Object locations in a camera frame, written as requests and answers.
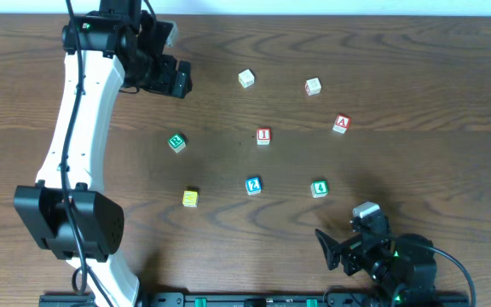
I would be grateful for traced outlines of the blue number 2 block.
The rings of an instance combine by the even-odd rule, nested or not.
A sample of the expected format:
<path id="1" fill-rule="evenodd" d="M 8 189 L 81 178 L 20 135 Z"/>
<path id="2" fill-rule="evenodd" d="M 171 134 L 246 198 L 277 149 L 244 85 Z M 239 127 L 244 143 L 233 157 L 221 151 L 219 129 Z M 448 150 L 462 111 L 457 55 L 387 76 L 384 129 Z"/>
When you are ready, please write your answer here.
<path id="1" fill-rule="evenodd" d="M 259 194 L 262 192 L 262 184 L 259 177 L 248 178 L 245 181 L 246 192 L 249 195 Z"/>

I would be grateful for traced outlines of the red letter I block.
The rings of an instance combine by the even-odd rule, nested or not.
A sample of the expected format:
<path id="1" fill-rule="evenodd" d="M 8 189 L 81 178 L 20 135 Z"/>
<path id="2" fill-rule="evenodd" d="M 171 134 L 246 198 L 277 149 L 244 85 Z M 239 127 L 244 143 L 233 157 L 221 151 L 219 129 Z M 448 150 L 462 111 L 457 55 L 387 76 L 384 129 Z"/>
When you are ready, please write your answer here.
<path id="1" fill-rule="evenodd" d="M 257 138 L 258 145 L 269 145 L 271 142 L 271 129 L 270 128 L 257 129 L 256 138 Z"/>

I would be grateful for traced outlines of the red letter A block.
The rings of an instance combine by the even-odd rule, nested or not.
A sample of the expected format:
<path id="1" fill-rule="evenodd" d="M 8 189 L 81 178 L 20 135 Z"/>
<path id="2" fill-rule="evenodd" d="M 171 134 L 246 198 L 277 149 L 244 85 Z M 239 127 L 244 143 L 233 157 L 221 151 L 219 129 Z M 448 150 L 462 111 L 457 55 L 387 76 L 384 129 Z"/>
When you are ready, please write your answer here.
<path id="1" fill-rule="evenodd" d="M 349 125 L 350 125 L 350 117 L 346 115 L 338 114 L 333 124 L 332 130 L 337 133 L 344 134 L 349 128 Z"/>

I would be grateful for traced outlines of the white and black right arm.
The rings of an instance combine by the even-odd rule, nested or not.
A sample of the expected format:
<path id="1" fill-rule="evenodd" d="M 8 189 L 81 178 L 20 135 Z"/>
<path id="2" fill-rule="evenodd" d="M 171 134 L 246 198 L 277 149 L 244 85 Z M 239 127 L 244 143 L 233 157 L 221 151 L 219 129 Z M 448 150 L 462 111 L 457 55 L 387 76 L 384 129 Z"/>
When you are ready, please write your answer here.
<path id="1" fill-rule="evenodd" d="M 413 306 L 436 301 L 436 261 L 433 244 L 421 235 L 395 237 L 383 213 L 354 217 L 352 238 L 338 242 L 317 229 L 329 270 L 341 266 L 347 276 L 367 273 L 378 287 L 364 306 Z"/>

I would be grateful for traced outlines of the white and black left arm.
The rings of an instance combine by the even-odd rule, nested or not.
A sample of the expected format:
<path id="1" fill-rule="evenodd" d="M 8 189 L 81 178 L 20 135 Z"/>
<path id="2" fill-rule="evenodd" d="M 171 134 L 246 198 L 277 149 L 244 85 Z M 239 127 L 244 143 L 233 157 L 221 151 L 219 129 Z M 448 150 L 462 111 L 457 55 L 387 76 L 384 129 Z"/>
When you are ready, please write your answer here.
<path id="1" fill-rule="evenodd" d="M 72 290 L 93 291 L 93 306 L 148 302 L 119 248 L 124 211 L 103 193 L 104 156 L 119 94 L 183 98 L 192 89 L 190 63 L 164 52 L 176 33 L 148 0 L 101 0 L 62 30 L 65 86 L 55 132 L 35 183 L 15 190 L 14 208 L 38 247 L 74 268 Z"/>

